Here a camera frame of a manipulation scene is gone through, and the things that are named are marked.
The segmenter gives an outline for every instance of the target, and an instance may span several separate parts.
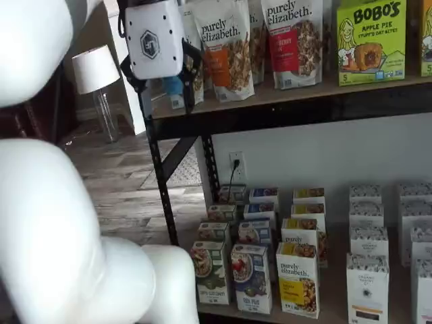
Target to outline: table lamp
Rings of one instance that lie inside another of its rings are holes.
[[[74,56],[72,65],[78,93],[93,93],[93,102],[107,142],[117,141],[117,118],[112,116],[109,108],[107,86],[117,81],[120,75],[108,46],[97,47]]]

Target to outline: cartoon girl illustration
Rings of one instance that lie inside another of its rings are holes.
[[[353,70],[355,67],[354,50],[357,44],[354,40],[354,24],[348,18],[345,18],[339,28],[339,62],[340,66]]]
[[[426,11],[425,14],[425,27],[423,30],[423,45],[422,56],[425,59],[432,59],[432,7]]]

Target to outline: power outlet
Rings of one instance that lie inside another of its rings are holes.
[[[246,164],[244,162],[243,152],[231,152],[229,154],[229,166],[231,167],[231,172],[232,169],[234,168],[234,160],[239,160],[240,164],[234,172],[234,175],[232,177],[232,183],[233,184],[247,183]]]

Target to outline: white lamp shade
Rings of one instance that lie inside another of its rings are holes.
[[[107,45],[91,49],[72,58],[78,93],[90,93],[120,78]]]

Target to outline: power cord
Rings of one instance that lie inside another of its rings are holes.
[[[239,165],[240,165],[240,160],[239,160],[239,159],[235,159],[235,160],[234,160],[234,167],[232,168],[232,172],[231,172],[231,178],[229,179],[229,187],[228,187],[228,198],[227,198],[227,203],[230,202],[230,194],[231,194],[232,178],[234,177],[234,172],[235,172],[235,170],[238,168]]]

